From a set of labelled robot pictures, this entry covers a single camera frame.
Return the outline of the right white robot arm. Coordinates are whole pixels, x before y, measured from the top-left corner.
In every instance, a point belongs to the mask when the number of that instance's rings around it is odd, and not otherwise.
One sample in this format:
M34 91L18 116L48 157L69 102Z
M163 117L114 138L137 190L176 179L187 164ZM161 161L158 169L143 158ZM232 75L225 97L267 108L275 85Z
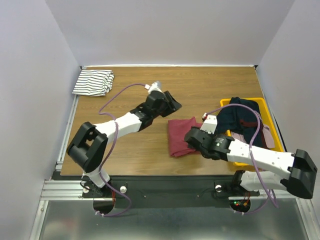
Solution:
M184 140L206 159L245 163L262 170L232 180L230 189L235 195L266 188L287 191L302 199L313 198L318 168L305 150L290 153L250 147L231 136L214 135L198 127L192 127Z

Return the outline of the black white striped tank top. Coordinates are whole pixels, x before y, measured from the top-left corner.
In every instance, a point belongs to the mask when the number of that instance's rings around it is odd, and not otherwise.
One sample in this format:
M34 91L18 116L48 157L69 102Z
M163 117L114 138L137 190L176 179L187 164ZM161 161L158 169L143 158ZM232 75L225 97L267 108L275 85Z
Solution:
M112 70L81 70L72 94L89 97L101 97L113 88L115 75Z

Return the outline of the maroon tank top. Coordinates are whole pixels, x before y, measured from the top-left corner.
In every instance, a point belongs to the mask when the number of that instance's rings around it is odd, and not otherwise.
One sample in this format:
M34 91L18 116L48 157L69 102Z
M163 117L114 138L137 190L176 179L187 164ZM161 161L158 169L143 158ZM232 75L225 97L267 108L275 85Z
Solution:
M193 148L189 148L185 142L185 135L192 127L200 128L201 123L195 117L190 119L172 119L168 121L168 150L171 157L182 157L188 154L197 153Z

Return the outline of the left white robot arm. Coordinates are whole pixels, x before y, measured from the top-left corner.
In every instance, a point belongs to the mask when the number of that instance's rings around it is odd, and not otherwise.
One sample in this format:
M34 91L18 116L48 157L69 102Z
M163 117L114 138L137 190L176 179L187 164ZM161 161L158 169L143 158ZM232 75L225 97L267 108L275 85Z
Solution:
M100 197L111 193L110 176L102 169L107 144L149 127L159 116L167 117L182 107L169 91L152 90L145 100L125 115L104 123L84 122L69 143L66 153L81 167Z

